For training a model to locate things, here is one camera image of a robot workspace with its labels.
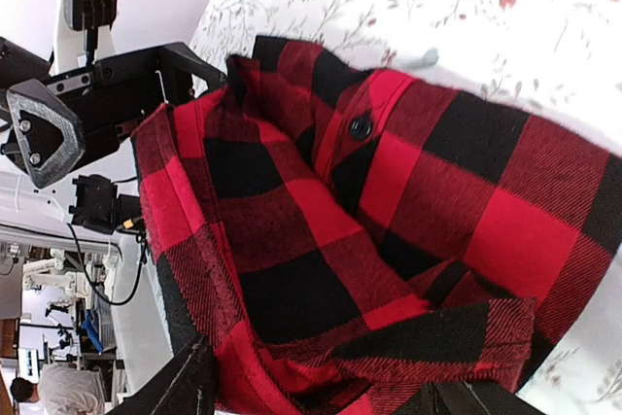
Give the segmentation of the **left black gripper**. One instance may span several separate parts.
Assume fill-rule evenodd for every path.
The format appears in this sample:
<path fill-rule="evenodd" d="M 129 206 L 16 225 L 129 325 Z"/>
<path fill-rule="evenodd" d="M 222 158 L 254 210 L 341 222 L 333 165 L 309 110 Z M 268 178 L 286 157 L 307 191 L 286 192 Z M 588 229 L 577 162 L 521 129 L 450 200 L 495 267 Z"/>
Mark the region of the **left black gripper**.
<path fill-rule="evenodd" d="M 4 66 L 18 75 L 1 86 L 1 116 L 10 129 L 1 154 L 44 189 L 115 153 L 160 104 L 193 100 L 195 78 L 209 90 L 226 74 L 177 42 L 99 59 L 56 76 L 26 73 L 37 56 L 14 44 Z"/>

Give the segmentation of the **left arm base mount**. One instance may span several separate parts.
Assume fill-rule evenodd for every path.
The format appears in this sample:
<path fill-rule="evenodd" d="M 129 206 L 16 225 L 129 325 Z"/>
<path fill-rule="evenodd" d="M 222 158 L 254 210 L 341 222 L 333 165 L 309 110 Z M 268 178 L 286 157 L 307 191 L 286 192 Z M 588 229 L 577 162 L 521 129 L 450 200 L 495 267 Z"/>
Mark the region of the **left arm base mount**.
<path fill-rule="evenodd" d="M 104 235 L 145 230 L 138 196 L 119 193 L 117 184 L 100 175 L 80 175 L 72 184 L 76 197 L 68 208 L 71 225 Z"/>

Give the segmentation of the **red black plaid shirt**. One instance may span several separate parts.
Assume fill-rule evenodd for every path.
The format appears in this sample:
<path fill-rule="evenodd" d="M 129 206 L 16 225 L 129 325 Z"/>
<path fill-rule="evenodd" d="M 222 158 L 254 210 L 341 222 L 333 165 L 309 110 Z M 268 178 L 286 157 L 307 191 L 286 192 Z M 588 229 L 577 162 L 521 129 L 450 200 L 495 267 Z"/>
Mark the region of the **red black plaid shirt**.
<path fill-rule="evenodd" d="M 420 414 L 521 388 L 621 243 L 621 160 L 543 117 L 259 37 L 133 133 L 175 349 L 238 414 Z"/>

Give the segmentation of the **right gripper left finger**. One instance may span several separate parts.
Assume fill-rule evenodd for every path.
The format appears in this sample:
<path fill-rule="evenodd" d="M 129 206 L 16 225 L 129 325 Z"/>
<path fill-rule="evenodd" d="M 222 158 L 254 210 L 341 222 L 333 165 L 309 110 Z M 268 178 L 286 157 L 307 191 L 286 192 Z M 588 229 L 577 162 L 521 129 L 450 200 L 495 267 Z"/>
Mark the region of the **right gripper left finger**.
<path fill-rule="evenodd" d="M 136 394 L 110 415 L 212 415 L 217 395 L 217 363 L 206 336 L 174 356 Z"/>

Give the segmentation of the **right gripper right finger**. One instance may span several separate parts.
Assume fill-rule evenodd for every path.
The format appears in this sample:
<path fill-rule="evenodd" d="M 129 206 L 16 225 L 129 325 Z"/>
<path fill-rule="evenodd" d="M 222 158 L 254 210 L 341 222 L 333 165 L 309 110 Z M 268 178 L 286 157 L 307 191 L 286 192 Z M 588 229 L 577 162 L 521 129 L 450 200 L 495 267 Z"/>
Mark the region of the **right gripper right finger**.
<path fill-rule="evenodd" d="M 539 415 L 539 410 L 494 382 L 431 383 L 422 388 L 425 414 Z"/>

